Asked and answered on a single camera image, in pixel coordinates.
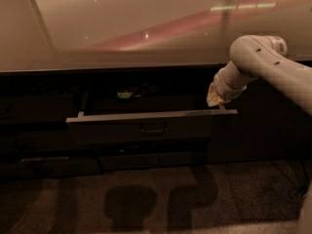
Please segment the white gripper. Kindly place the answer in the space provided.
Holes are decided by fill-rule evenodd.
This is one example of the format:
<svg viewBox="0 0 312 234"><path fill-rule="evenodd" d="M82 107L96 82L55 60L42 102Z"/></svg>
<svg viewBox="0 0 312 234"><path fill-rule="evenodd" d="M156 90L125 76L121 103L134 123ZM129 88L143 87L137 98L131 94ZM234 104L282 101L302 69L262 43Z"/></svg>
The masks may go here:
<svg viewBox="0 0 312 234"><path fill-rule="evenodd" d="M234 88L225 80L225 69L221 68L214 77L214 83L210 84L207 94L207 104L209 107L223 105L237 98L247 86Z"/></svg>

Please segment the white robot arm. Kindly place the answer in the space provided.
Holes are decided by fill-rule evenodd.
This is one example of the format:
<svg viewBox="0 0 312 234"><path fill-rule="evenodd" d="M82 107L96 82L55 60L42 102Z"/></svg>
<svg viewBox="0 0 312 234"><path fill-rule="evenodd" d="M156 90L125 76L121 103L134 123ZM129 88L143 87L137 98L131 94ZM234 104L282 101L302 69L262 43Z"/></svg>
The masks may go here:
<svg viewBox="0 0 312 234"><path fill-rule="evenodd" d="M230 102L261 78L312 116L312 68L288 59L287 51L285 40L278 36L237 38L230 47L230 61L209 86L208 106Z"/></svg>

